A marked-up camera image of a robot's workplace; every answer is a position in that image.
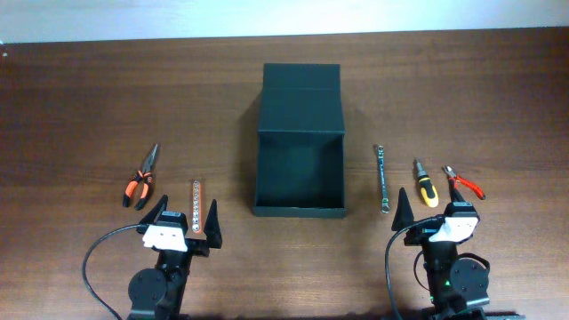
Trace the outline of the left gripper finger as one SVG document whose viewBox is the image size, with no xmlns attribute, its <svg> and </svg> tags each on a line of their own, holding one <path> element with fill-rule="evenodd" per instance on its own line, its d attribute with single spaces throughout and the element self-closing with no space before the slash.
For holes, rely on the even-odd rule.
<svg viewBox="0 0 569 320">
<path fill-rule="evenodd" d="M 156 218 L 166 210 L 168 205 L 168 195 L 162 195 L 153 209 L 146 214 L 141 220 L 140 224 L 153 224 Z"/>
<path fill-rule="evenodd" d="M 222 247 L 222 234 L 218 217 L 217 200 L 213 199 L 204 224 L 204 233 L 208 246 L 213 249 Z"/>
</svg>

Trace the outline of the orange black long-nose pliers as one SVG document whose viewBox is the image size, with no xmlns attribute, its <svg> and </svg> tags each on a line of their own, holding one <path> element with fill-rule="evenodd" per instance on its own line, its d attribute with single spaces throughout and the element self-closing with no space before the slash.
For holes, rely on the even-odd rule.
<svg viewBox="0 0 569 320">
<path fill-rule="evenodd" d="M 123 194 L 123 207 L 129 207 L 135 189 L 141 184 L 142 191 L 138 202 L 134 205 L 134 209 L 140 211 L 143 209 L 154 190 L 154 170 L 156 166 L 159 144 L 155 143 L 145 156 L 140 168 L 134 173 L 129 180 Z"/>
</svg>

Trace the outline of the orange socket rail set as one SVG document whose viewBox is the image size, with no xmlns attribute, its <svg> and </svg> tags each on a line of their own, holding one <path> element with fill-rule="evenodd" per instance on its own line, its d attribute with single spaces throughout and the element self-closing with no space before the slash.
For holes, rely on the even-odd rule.
<svg viewBox="0 0 569 320">
<path fill-rule="evenodd" d="M 194 180 L 192 183 L 192 231 L 196 234 L 200 234 L 203 228 L 201 202 L 201 182 Z"/>
</svg>

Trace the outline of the silver ratchet wrench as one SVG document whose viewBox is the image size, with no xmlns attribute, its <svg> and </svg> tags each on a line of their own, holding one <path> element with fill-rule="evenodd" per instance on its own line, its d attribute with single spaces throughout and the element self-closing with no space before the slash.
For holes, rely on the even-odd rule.
<svg viewBox="0 0 569 320">
<path fill-rule="evenodd" d="M 388 214 L 389 208 L 389 193 L 387 188 L 385 169 L 384 169 L 384 147 L 382 145 L 377 145 L 375 147 L 375 154 L 377 156 L 378 174 L 379 174 L 379 184 L 381 190 L 381 212 L 383 214 Z"/>
</svg>

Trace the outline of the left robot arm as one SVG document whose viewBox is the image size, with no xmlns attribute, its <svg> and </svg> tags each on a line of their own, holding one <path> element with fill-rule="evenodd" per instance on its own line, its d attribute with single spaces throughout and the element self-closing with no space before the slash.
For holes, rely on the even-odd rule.
<svg viewBox="0 0 569 320">
<path fill-rule="evenodd" d="M 167 210 L 168 196 L 140 220 L 136 231 L 143 245 L 158 252 L 156 265 L 137 272 L 128 286 L 132 302 L 130 319 L 180 320 L 180 312 L 191 261 L 222 247 L 218 205 L 212 201 L 204 224 L 204 239 L 187 237 L 188 220 L 182 212 Z"/>
</svg>

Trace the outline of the red handled cutting pliers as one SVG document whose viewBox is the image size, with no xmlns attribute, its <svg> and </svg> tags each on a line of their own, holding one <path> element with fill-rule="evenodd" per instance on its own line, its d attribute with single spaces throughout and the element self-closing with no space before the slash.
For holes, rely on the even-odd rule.
<svg viewBox="0 0 569 320">
<path fill-rule="evenodd" d="M 451 166 L 444 165 L 442 167 L 442 170 L 447 176 L 449 187 L 453 186 L 453 187 L 456 187 L 458 189 L 458 187 L 460 185 L 463 185 L 466 188 L 473 191 L 478 199 L 480 199 L 480 200 L 486 199 L 484 191 L 477 184 L 475 184 L 474 182 L 472 182 L 470 180 L 466 180 L 463 177 L 461 177 L 459 174 L 457 174 L 453 170 L 453 168 Z"/>
</svg>

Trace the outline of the yellow black stubby screwdriver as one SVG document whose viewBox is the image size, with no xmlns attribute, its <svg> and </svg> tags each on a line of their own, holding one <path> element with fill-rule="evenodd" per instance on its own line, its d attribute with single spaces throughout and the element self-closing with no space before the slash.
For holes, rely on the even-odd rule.
<svg viewBox="0 0 569 320">
<path fill-rule="evenodd" d="M 417 181 L 420 187 L 420 193 L 425 204 L 430 208 L 436 208 L 439 204 L 439 197 L 436 188 L 432 184 L 430 176 L 418 159 L 414 159 L 414 166 L 417 171 Z"/>
</svg>

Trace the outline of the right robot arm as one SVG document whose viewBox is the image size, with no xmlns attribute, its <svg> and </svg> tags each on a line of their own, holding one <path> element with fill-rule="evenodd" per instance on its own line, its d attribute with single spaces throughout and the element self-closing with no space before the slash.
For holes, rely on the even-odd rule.
<svg viewBox="0 0 569 320">
<path fill-rule="evenodd" d="M 442 214 L 415 220 L 404 188 L 399 189 L 397 210 L 388 245 L 403 235 L 404 245 L 419 246 L 432 306 L 419 319 L 484 319 L 490 301 L 490 263 L 474 253 L 458 253 L 458 246 L 474 235 L 480 221 L 475 207 L 457 200 Z"/>
</svg>

